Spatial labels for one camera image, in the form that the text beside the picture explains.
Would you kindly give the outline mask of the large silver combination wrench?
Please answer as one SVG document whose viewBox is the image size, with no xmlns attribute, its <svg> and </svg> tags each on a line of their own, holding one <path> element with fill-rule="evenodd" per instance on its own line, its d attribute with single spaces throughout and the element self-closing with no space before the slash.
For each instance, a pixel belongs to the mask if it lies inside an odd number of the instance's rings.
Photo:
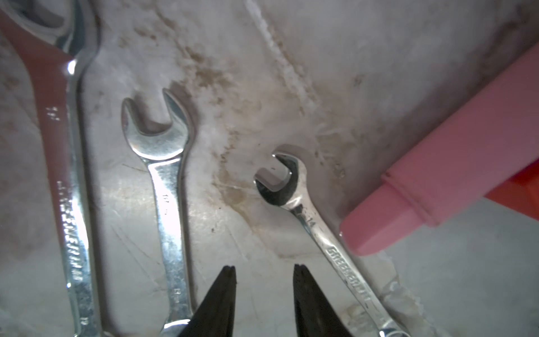
<svg viewBox="0 0 539 337">
<path fill-rule="evenodd" d="M 104 336 L 78 106 L 81 78 L 98 50 L 98 29 L 89 1 L 69 1 L 60 25 L 50 24 L 53 17 L 33 1 L 1 3 L 1 31 L 32 82 L 74 333 Z"/>
</svg>

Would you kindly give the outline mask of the small silver combination wrench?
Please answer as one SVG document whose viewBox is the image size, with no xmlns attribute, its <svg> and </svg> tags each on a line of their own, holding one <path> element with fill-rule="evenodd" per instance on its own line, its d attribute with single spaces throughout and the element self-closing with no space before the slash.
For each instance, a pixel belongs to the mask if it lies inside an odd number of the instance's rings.
<svg viewBox="0 0 539 337">
<path fill-rule="evenodd" d="M 289 171 L 280 183 L 266 168 L 255 174 L 254 182 L 261 197 L 294 215 L 314 240 L 332 268 L 372 319 L 379 336 L 408 336 L 406 329 L 388 313 L 375 292 L 359 271 L 339 239 L 321 217 L 307 189 L 307 168 L 299 156 L 278 147 L 272 156 Z"/>
</svg>

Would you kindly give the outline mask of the silver end wrench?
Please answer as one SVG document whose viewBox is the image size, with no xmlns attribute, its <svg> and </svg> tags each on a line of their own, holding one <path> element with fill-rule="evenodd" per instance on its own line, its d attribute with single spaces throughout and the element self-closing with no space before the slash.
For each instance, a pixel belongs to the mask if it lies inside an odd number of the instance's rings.
<svg viewBox="0 0 539 337">
<path fill-rule="evenodd" d="M 122 103 L 122 131 L 131 150 L 146 165 L 153 184 L 157 230 L 161 245 L 169 303 L 168 317 L 160 336 L 179 336 L 192 319 L 182 171 L 195 136 L 189 113 L 174 94 L 162 91 L 170 126 L 148 133 L 141 126 L 136 102 Z"/>
</svg>

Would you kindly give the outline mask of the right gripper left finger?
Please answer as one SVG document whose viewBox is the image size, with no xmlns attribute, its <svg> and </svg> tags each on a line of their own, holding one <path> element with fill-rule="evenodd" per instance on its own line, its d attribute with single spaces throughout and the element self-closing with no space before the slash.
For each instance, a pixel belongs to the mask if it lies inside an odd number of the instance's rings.
<svg viewBox="0 0 539 337">
<path fill-rule="evenodd" d="M 179 337 L 232 336 L 236 293 L 236 269 L 226 265 Z"/>
</svg>

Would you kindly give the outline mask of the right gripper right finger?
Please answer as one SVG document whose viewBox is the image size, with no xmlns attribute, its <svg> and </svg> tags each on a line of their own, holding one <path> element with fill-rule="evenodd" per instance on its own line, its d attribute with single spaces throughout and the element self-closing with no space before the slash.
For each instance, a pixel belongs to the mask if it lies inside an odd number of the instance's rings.
<svg viewBox="0 0 539 337">
<path fill-rule="evenodd" d="M 352 336 L 306 265 L 294 265 L 293 295 L 298 336 Z"/>
</svg>

